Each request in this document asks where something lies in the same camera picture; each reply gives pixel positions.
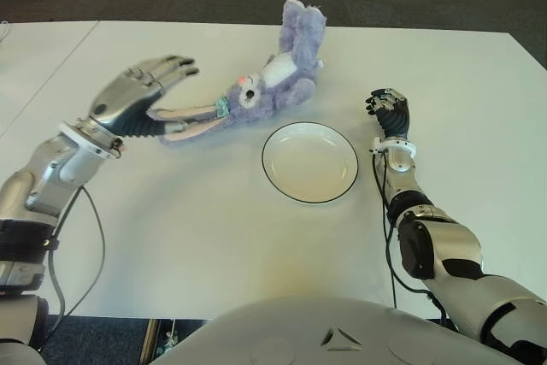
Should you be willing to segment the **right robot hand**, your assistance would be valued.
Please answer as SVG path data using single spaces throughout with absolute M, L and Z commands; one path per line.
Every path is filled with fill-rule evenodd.
M 365 110 L 375 116 L 385 138 L 408 138 L 410 115 L 407 98 L 393 88 L 377 89 L 365 101 Z

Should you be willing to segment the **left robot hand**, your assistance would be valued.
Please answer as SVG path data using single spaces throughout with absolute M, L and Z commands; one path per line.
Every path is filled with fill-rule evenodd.
M 190 57 L 164 56 L 140 62 L 103 88 L 91 104 L 89 116 L 118 137 L 181 132 L 183 121 L 158 120 L 149 115 L 149 109 L 173 86 L 197 73 Z

